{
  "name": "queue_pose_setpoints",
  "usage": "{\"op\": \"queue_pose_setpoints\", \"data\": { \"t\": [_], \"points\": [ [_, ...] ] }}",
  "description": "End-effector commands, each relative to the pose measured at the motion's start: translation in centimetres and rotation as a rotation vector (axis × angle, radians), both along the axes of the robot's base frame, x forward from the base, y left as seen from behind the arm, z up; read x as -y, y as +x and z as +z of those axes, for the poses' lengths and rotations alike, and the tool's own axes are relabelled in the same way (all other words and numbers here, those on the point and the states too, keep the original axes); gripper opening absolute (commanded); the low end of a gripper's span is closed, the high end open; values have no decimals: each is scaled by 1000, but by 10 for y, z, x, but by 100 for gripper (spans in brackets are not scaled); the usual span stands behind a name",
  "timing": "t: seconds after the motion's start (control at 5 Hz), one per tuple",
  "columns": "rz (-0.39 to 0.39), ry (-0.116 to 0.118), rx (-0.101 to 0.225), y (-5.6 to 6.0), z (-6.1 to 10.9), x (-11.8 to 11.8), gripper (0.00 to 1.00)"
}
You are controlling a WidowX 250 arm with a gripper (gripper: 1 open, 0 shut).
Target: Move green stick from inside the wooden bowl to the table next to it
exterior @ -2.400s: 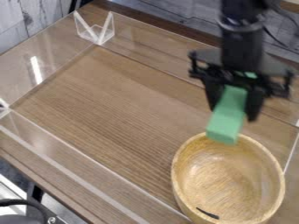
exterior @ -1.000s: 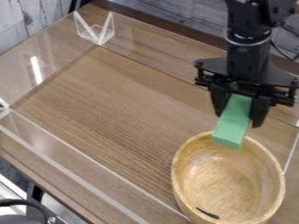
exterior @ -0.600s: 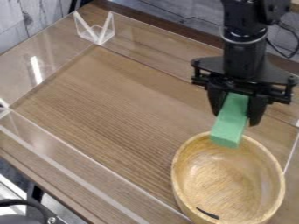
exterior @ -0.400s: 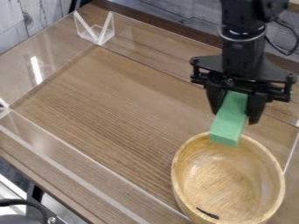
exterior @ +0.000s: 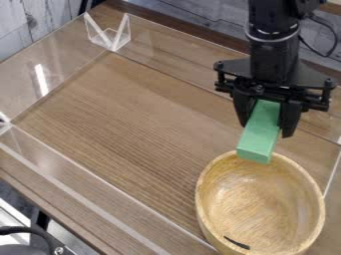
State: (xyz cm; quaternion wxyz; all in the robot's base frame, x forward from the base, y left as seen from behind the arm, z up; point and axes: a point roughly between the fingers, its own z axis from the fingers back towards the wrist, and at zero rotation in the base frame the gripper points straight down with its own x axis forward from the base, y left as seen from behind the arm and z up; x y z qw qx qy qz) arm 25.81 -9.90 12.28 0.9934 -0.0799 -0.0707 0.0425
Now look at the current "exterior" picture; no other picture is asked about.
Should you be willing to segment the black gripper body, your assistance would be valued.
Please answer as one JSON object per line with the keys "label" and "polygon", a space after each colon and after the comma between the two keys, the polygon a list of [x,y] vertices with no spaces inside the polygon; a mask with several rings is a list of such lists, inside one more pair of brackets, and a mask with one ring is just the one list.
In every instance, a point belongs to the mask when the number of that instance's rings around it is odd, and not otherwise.
{"label": "black gripper body", "polygon": [[335,88],[330,77],[314,71],[299,60],[299,34],[280,36],[246,33],[250,55],[235,60],[216,61],[215,89],[274,103],[296,101],[302,111],[326,112],[330,94]]}

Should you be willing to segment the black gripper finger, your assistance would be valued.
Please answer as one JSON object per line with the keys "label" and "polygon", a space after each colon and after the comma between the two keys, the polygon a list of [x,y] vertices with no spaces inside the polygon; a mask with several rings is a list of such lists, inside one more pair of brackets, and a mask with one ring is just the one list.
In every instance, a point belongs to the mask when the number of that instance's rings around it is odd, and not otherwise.
{"label": "black gripper finger", "polygon": [[280,104],[278,125],[282,130],[282,137],[288,138],[294,135],[294,131],[299,122],[302,112],[302,103],[288,101]]}
{"label": "black gripper finger", "polygon": [[232,92],[232,105],[236,112],[240,125],[244,127],[250,118],[256,99],[243,95],[240,92]]}

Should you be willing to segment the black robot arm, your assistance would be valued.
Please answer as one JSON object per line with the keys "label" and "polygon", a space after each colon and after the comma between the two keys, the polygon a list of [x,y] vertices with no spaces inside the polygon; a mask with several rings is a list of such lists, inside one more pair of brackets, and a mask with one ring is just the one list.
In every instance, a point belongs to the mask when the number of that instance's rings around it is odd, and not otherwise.
{"label": "black robot arm", "polygon": [[334,80],[299,59],[300,21],[326,22],[314,10],[326,0],[247,0],[244,36],[248,56],[214,63],[215,89],[230,94],[238,120],[244,125],[259,100],[279,104],[275,120],[282,135],[294,135],[300,115],[326,112]]}

